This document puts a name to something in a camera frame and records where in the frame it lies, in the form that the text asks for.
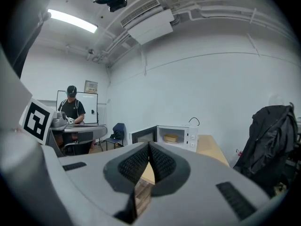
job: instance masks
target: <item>sign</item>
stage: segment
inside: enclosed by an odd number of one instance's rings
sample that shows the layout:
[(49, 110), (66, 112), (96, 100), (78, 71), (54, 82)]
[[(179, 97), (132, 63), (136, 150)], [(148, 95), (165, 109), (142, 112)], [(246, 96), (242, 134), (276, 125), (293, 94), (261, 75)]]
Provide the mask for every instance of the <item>sign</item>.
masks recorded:
[(23, 130), (42, 145), (46, 144), (48, 129), (56, 112), (31, 98), (23, 120)]
[(92, 81), (86, 81), (85, 93), (97, 94), (97, 83)]

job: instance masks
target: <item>floor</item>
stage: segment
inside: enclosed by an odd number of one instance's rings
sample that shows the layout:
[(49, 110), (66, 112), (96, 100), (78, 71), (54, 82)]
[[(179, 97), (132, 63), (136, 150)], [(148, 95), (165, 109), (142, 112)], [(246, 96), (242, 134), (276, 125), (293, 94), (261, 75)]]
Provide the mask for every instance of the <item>floor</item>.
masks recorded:
[[(102, 151), (106, 151), (106, 143), (102, 142), (100, 146), (95, 146), (90, 149), (89, 154), (91, 153), (101, 153)], [(108, 142), (108, 150), (113, 150), (114, 144)], [(137, 215), (140, 216), (151, 201), (151, 188), (153, 184), (150, 184), (143, 179), (140, 179), (137, 185), (135, 186), (135, 203), (137, 209)]]

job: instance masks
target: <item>whiteboard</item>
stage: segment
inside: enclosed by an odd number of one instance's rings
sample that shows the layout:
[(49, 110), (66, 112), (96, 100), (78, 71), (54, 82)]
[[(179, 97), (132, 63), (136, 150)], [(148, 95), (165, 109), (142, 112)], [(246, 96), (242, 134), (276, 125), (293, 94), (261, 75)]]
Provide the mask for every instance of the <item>whiteboard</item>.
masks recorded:
[[(57, 92), (57, 97), (56, 97), (56, 110), (58, 110), (61, 102), (64, 101), (65, 99), (67, 99), (66, 92), (63, 90), (59, 90)], [(79, 100), (84, 106), (86, 112), (84, 123), (85, 124), (98, 123), (97, 122), (98, 94), (77, 92), (76, 99)]]

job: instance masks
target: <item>fluorescent light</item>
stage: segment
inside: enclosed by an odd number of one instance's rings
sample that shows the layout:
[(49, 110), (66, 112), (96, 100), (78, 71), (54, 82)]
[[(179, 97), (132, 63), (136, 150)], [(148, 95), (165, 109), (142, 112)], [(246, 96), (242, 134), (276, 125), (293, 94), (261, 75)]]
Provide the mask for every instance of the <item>fluorescent light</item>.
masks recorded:
[(51, 17), (54, 19), (61, 20), (63, 22), (69, 23), (69, 24), (73, 24), (77, 27), (88, 30), (89, 32), (95, 33), (95, 31), (97, 29), (97, 26), (90, 24), (78, 17), (74, 17), (69, 14), (55, 11), (52, 9), (48, 9), (48, 12), (51, 13)]

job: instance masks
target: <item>air conditioner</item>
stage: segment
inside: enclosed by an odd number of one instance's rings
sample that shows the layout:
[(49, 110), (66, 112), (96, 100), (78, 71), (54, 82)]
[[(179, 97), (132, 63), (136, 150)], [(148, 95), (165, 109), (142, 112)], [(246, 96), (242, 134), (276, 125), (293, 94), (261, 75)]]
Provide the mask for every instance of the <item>air conditioner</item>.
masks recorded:
[(131, 29), (138, 23), (153, 16), (156, 13), (162, 12), (163, 8), (158, 0), (151, 0), (144, 3), (139, 8), (135, 9), (129, 15), (121, 20), (121, 26), (125, 29)]
[(170, 9), (156, 13), (128, 30), (128, 33), (140, 44), (145, 44), (173, 31), (170, 22), (174, 15)]

